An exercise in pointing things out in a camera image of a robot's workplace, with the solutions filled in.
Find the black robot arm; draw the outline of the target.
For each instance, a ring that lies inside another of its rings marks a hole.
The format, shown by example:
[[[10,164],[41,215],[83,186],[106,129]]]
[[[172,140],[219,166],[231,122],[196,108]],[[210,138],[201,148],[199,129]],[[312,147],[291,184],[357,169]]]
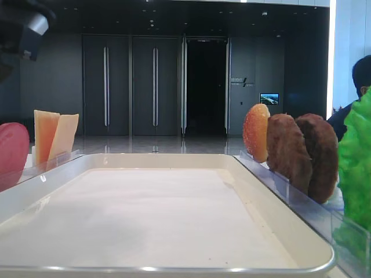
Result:
[[[40,1],[1,1],[1,54],[35,61],[56,14]]]

